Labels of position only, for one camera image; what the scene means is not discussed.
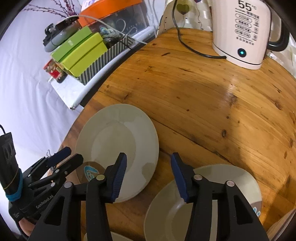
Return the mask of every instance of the electric kettle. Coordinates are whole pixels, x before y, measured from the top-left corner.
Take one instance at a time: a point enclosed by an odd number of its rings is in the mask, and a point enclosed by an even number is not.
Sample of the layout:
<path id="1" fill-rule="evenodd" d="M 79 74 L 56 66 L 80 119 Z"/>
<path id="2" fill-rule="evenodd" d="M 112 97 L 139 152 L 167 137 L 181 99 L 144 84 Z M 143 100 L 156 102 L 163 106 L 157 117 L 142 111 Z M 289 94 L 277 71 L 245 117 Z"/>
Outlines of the electric kettle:
<path id="1" fill-rule="evenodd" d="M 279 40 L 268 41 L 271 10 L 262 0 L 213 0 L 212 11 L 213 49 L 238 66 L 259 69 L 266 49 L 282 51 L 288 45 L 290 31 L 283 16 Z"/>

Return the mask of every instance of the striped box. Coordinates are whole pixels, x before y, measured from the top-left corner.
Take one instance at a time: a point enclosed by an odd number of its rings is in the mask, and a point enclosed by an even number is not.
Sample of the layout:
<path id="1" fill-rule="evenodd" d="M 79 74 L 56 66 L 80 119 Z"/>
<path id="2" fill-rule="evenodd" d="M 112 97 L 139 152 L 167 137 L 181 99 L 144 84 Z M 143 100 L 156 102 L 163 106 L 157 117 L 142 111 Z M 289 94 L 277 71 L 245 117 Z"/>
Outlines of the striped box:
<path id="1" fill-rule="evenodd" d="M 105 52 L 101 57 L 99 57 L 95 62 L 93 62 L 78 78 L 77 80 L 83 85 L 86 85 L 107 63 L 124 51 L 127 46 L 131 46 L 133 40 L 126 36 L 121 42 L 118 42 L 107 52 Z"/>

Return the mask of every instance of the kettle base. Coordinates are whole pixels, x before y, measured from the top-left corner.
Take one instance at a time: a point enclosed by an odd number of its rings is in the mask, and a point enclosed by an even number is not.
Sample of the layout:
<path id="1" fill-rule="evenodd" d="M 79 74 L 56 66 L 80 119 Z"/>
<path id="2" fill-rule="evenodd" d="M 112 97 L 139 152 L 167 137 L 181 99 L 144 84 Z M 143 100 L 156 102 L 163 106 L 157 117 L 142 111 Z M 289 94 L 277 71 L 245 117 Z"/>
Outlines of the kettle base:
<path id="1" fill-rule="evenodd" d="M 240 67 L 243 67 L 245 69 L 252 69 L 252 70 L 256 70 L 256 69 L 260 69 L 261 64 L 250 64 L 250 63 L 247 63 L 247 62 L 244 62 L 244 61 L 241 61 L 239 59 L 236 59 L 230 55 L 228 55 L 227 53 L 223 52 L 222 50 L 220 50 L 219 48 L 217 48 L 214 43 L 212 44 L 213 46 L 213 49 L 215 50 L 215 52 L 220 55 L 220 56 L 226 56 L 226 60 L 228 60 L 229 62 L 233 63 L 233 64 L 236 64 Z"/>

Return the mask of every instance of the white plate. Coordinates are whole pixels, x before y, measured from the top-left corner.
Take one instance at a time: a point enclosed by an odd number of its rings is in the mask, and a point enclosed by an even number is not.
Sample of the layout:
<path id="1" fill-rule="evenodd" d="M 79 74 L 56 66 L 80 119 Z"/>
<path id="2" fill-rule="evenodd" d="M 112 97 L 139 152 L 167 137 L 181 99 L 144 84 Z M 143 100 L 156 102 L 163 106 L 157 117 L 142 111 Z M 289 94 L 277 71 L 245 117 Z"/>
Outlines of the white plate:
<path id="1" fill-rule="evenodd" d="M 104 172 L 115 163 L 120 152 L 127 155 L 127 168 L 116 202 L 129 200 L 145 188 L 159 154 L 152 121 L 139 108 L 128 104 L 100 110 L 83 127 L 75 150 L 84 158 L 84 164 L 76 170 L 80 182 L 90 181 Z"/>
<path id="2" fill-rule="evenodd" d="M 218 164 L 194 170 L 209 181 L 225 183 L 232 180 L 251 204 L 257 216 L 261 212 L 262 196 L 255 178 L 244 169 L 232 165 Z M 213 200 L 210 241 L 216 241 L 217 201 Z M 180 197 L 175 181 L 166 185 L 153 199 L 146 213 L 144 234 L 146 241 L 184 241 L 192 204 Z"/>
<path id="3" fill-rule="evenodd" d="M 132 241 L 131 239 L 128 239 L 120 234 L 111 232 L 111 236 L 113 241 Z M 87 241 L 87 234 L 84 235 L 83 241 Z"/>

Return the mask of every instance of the wooden table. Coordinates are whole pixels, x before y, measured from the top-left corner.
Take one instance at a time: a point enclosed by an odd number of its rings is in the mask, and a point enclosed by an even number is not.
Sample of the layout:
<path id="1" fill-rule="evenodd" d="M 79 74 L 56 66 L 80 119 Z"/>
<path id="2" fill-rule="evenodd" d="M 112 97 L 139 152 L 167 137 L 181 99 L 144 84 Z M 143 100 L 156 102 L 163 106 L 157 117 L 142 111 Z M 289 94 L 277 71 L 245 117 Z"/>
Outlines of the wooden table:
<path id="1" fill-rule="evenodd" d="M 194 49 L 216 55 L 212 33 L 182 29 Z M 149 204 L 171 180 L 172 152 L 194 166 L 225 163 L 258 181 L 265 229 L 296 200 L 295 79 L 266 58 L 260 70 L 200 57 L 185 49 L 176 30 L 162 34 L 132 55 L 102 85 L 70 129 L 62 146 L 75 150 L 88 119 L 102 108 L 127 103 L 143 110 L 158 133 L 160 153 L 148 186 L 135 198 L 107 206 L 112 231 L 144 240 Z M 69 178 L 77 182 L 75 174 Z M 82 204 L 85 232 L 85 204 Z"/>

